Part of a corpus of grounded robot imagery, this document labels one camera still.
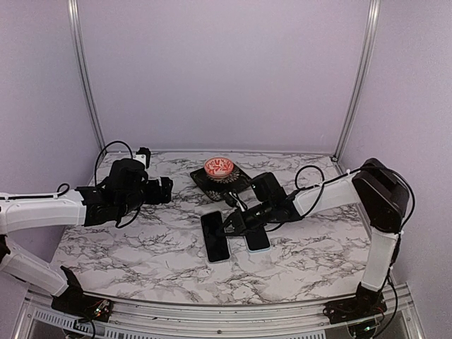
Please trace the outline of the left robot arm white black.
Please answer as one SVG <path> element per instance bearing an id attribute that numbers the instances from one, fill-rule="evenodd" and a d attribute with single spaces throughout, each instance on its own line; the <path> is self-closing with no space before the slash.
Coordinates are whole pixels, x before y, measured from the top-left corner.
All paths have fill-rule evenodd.
<path id="1" fill-rule="evenodd" d="M 93 186 L 81 186 L 51 194 L 1 197 L 1 270 L 41 287 L 74 314 L 84 314 L 89 299 L 67 268 L 55 268 L 16 243 L 9 233 L 51 226 L 92 227 L 113 222 L 125 227 L 127 215 L 136 217 L 144 205 L 171 201 L 173 181 L 149 179 L 147 165 L 135 159 L 113 162 L 108 176 Z"/>

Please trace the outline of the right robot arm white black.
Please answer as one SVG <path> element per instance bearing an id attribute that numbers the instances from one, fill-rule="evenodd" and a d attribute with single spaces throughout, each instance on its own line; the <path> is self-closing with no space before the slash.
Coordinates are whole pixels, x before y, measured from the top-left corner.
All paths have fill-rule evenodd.
<path id="1" fill-rule="evenodd" d="M 284 225 L 345 205 L 360 204 L 371 227 L 371 248 L 366 268 L 350 300 L 350 311 L 365 316 L 378 302 L 378 295 L 396 259 L 396 249 L 415 197 L 406 180 L 376 158 L 347 174 L 297 188 L 288 194 L 274 174 L 253 178 L 251 187 L 259 201 L 253 208 L 237 208 L 219 226 L 217 236 L 244 236 L 269 223 Z"/>

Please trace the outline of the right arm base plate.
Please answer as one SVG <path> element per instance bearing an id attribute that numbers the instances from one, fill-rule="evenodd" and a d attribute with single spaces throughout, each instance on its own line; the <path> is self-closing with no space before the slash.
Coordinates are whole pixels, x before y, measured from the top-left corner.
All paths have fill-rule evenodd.
<path id="1" fill-rule="evenodd" d="M 386 303 L 382 300 L 370 305 L 352 297 L 325 303 L 323 315 L 328 317 L 330 324 L 337 324 L 383 314 L 387 309 Z"/>

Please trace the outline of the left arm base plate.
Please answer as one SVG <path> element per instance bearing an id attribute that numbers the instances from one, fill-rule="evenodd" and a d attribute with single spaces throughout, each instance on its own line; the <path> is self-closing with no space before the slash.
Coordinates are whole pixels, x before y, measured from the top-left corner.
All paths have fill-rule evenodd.
<path id="1" fill-rule="evenodd" d="M 81 318 L 108 322 L 113 303 L 109 299 L 87 295 L 52 297 L 51 308 Z"/>

